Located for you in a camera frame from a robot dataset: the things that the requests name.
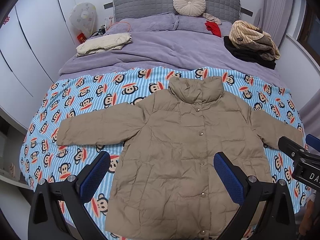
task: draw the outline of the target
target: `folded white garment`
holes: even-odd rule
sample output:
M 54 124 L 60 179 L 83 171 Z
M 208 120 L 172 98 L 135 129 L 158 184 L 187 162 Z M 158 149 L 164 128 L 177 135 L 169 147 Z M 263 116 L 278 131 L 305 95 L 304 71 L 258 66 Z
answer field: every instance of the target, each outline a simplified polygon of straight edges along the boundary
M 213 15 L 211 15 L 210 13 L 203 13 L 202 15 L 203 18 L 206 18 L 209 22 L 214 22 L 217 25 L 221 25 L 221 21 L 219 18 L 214 17 Z
M 120 50 L 132 40 L 130 33 L 117 33 L 87 40 L 77 47 L 77 56 L 87 56 L 107 50 Z

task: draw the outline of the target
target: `brown window frame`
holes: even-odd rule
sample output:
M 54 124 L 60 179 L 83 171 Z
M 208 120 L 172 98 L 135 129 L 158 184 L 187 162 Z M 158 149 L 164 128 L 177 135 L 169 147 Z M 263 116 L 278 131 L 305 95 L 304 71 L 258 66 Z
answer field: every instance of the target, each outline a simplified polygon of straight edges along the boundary
M 311 6 L 307 4 L 302 28 L 298 36 L 298 42 L 305 48 L 305 50 L 311 55 L 311 57 L 313 57 L 313 59 L 318 63 L 318 65 L 320 65 L 320 55 L 316 53 L 315 50 L 308 44 L 308 37 L 311 29 L 311 24 L 313 23 L 315 17 L 316 13 L 311 8 Z

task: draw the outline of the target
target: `monkey print blanket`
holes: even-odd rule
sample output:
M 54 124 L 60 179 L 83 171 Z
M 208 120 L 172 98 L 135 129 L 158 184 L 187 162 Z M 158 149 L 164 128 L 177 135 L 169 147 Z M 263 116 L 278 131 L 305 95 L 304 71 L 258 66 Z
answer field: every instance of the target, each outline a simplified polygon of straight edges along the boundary
M 30 187 L 35 190 L 41 178 L 49 182 L 65 180 L 70 174 L 78 174 L 102 149 L 109 152 L 111 166 L 94 197 L 85 207 L 108 239 L 118 238 L 119 236 L 105 232 L 103 228 L 105 217 L 108 215 L 108 198 L 113 174 L 123 144 L 57 147 L 59 125 L 65 118 L 108 108 L 114 104 L 129 102 L 134 105 L 157 90 L 167 88 L 172 76 L 198 79 L 222 76 L 225 90 L 243 98 L 254 110 L 263 109 L 305 135 L 288 89 L 274 87 L 258 77 L 238 71 L 205 67 L 179 73 L 156 67 L 148 70 L 135 68 L 127 72 L 99 76 L 86 75 L 53 84 L 45 95 L 41 108 L 32 119 L 20 153 L 20 169 Z M 265 153 L 270 163 L 273 181 L 287 181 L 294 211 L 298 212 L 310 195 L 310 188 L 292 178 L 292 160 L 284 153 L 267 145 Z M 60 207 L 65 218 L 71 222 L 64 202 L 60 202 Z

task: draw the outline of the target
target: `curtain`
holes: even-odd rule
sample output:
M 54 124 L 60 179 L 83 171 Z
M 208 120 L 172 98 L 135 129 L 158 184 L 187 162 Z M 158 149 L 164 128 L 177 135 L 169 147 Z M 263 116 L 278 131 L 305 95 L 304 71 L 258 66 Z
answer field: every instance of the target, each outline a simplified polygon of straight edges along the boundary
M 290 18 L 293 0 L 263 0 L 254 25 L 269 33 L 279 46 Z
M 312 134 L 320 138 L 320 89 L 299 111 L 304 130 L 307 134 Z M 316 150 L 309 148 L 311 153 L 316 154 Z

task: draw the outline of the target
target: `window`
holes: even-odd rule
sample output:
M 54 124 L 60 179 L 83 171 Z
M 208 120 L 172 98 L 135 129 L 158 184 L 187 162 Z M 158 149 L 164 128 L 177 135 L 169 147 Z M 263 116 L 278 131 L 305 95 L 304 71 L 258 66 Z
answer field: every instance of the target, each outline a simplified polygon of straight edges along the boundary
M 309 5 L 306 8 L 298 42 L 320 65 L 320 21 Z

